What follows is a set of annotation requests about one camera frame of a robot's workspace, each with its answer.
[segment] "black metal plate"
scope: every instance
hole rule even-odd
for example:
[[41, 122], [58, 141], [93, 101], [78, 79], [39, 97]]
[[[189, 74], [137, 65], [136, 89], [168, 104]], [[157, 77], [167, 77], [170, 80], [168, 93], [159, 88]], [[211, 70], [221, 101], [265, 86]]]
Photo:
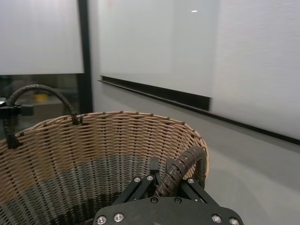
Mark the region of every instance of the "black metal plate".
[[[94, 225], [99, 216], [105, 216], [105, 225], [218, 225], [212, 221], [213, 215], [222, 218], [220, 225], [230, 225], [229, 219], [238, 219], [243, 222], [233, 210], [203, 202], [195, 202], [182, 198], [181, 203], [176, 203], [177, 197], [161, 197], [157, 203], [152, 203], [150, 198], [119, 205], [108, 206], [97, 212]], [[113, 217], [122, 213], [124, 219], [115, 222]]]

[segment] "glass panel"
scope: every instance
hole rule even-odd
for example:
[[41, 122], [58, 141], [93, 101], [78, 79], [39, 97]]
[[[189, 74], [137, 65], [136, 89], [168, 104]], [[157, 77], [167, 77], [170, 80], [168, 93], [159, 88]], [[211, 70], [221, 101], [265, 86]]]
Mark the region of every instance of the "glass panel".
[[[71, 103], [75, 111], [79, 112], [76, 74], [0, 75], [0, 97], [9, 98], [18, 88], [35, 83], [58, 90]], [[16, 132], [32, 127], [41, 121], [69, 114], [59, 99], [43, 91], [26, 92], [17, 102], [34, 105], [34, 116], [18, 116], [15, 122]], [[3, 125], [0, 121], [0, 140], [4, 138]]]

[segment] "black metal mount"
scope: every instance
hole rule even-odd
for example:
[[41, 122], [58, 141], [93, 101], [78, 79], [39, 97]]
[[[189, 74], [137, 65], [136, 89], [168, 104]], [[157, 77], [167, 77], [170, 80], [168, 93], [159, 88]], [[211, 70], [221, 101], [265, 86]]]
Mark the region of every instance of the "black metal mount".
[[[167, 160], [166, 170], [172, 163]], [[194, 179], [182, 180], [171, 197], [154, 196], [160, 183], [158, 158], [151, 158], [150, 174], [133, 178], [112, 206], [97, 212], [93, 225], [244, 225], [235, 211], [220, 207]]]
[[20, 105], [15, 103], [14, 106], [7, 106], [5, 98], [0, 98], [0, 120], [11, 119], [22, 116], [32, 116], [34, 114], [33, 105]]

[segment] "black clamp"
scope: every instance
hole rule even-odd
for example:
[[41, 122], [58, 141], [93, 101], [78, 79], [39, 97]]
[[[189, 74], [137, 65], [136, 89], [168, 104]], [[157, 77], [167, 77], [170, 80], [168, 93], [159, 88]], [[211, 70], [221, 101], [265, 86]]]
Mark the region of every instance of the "black clamp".
[[33, 105], [20, 105], [15, 103], [14, 106], [7, 106], [4, 97], [0, 98], [0, 120], [7, 120], [18, 115], [32, 116], [34, 114]]

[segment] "yellow object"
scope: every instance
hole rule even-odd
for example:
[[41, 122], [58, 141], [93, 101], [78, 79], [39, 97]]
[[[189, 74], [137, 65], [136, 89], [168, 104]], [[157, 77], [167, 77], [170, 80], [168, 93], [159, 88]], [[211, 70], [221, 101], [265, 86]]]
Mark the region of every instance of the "yellow object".
[[34, 102], [40, 103], [40, 102], [45, 102], [48, 100], [48, 95], [47, 94], [36, 94], [33, 96]]

